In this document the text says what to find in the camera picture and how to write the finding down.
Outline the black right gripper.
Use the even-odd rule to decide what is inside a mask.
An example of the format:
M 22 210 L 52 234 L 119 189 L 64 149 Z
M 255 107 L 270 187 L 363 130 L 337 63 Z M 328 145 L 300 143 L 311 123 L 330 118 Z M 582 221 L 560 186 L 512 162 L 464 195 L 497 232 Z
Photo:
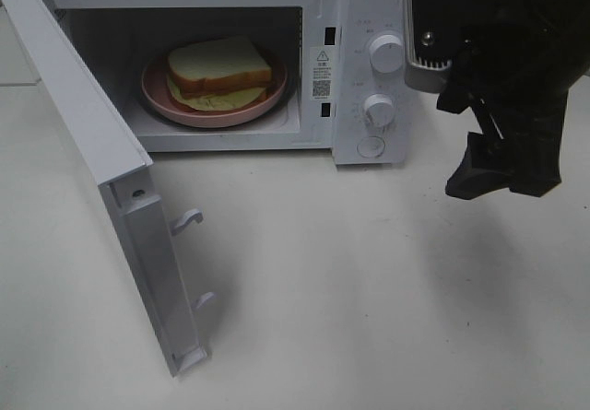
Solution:
M 405 0 L 406 84 L 470 108 L 481 128 L 445 186 L 454 198 L 561 183 L 570 87 L 589 67 L 589 0 Z

